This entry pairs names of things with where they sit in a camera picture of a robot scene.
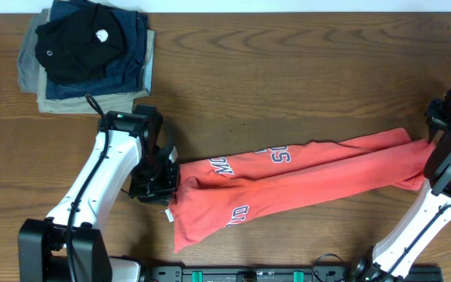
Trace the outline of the red printed t-shirt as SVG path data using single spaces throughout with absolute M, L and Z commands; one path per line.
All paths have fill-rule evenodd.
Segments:
M 419 190 L 434 144 L 404 128 L 339 143 L 310 142 L 182 164 L 168 208 L 174 251 L 214 232 L 383 186 Z

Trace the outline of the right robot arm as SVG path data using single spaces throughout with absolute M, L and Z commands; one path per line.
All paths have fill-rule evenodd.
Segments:
M 426 112 L 429 137 L 442 132 L 424 166 L 420 194 L 399 224 L 362 258 L 348 281 L 441 281 L 437 266 L 415 266 L 417 256 L 451 221 L 451 87 Z

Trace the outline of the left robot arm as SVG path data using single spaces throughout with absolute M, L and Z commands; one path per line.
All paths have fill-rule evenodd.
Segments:
M 179 187 L 172 142 L 159 147 L 164 126 L 156 107 L 102 114 L 92 152 L 67 194 L 43 220 L 27 219 L 18 233 L 22 281 L 148 281 L 134 259 L 108 255 L 103 231 L 124 182 L 143 203 L 166 204 Z

